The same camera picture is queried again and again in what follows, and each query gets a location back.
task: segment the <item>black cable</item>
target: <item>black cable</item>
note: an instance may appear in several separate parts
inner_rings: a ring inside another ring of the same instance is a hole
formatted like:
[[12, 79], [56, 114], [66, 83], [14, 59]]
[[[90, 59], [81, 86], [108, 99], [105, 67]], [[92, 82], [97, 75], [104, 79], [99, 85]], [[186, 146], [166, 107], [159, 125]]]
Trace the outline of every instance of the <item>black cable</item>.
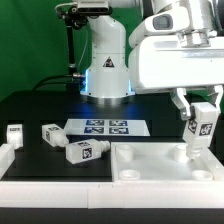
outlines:
[[46, 85], [66, 85], [67, 82], [47, 82], [47, 83], [42, 83], [41, 85], [39, 85], [35, 90], [37, 90], [38, 88], [42, 87], [42, 86], [46, 86]]
[[38, 89], [40, 86], [42, 86], [45, 82], [49, 81], [49, 80], [52, 80], [52, 79], [62, 79], [62, 78], [72, 78], [73, 76], [72, 75], [54, 75], [54, 76], [50, 76], [50, 77], [47, 77], [43, 80], [41, 80], [40, 82], [38, 82], [32, 90], [36, 90]]
[[73, 40], [73, 28], [67, 25], [67, 39], [68, 39], [68, 58], [69, 58], [69, 74], [77, 72], [75, 65], [75, 53], [74, 53], [74, 40]]
[[214, 8], [217, 29], [218, 29], [218, 31], [222, 31], [222, 25], [221, 25], [221, 21], [219, 18], [219, 11], [218, 11], [218, 5], [216, 3], [216, 0], [213, 0], [212, 3], [213, 3], [213, 8]]

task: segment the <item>green wall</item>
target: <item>green wall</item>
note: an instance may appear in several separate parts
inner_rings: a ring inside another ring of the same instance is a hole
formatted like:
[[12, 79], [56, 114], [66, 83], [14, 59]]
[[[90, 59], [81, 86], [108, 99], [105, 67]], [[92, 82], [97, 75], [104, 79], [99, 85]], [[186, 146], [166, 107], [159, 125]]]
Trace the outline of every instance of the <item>green wall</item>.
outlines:
[[[70, 0], [1, 0], [0, 101], [14, 91], [32, 89], [45, 77], [67, 73], [66, 27], [54, 12], [57, 4], [65, 2]], [[125, 25], [129, 36], [140, 21], [139, 15], [136, 9], [115, 9], [112, 17]], [[77, 61], [85, 36], [86, 28], [74, 31]], [[88, 45], [80, 70], [90, 63], [91, 45]]]

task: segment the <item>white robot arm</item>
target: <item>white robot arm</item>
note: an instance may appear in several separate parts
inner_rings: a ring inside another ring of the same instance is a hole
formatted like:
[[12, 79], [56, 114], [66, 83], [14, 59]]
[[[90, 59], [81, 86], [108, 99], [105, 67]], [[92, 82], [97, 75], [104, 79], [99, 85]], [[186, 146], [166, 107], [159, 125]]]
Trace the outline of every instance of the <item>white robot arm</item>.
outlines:
[[[220, 114], [224, 76], [224, 38], [216, 37], [212, 2], [152, 1], [154, 16], [129, 38], [130, 79], [136, 93], [171, 92], [187, 120], [183, 139], [187, 156], [195, 159], [209, 147]], [[189, 105], [187, 89], [207, 89], [211, 103]]]

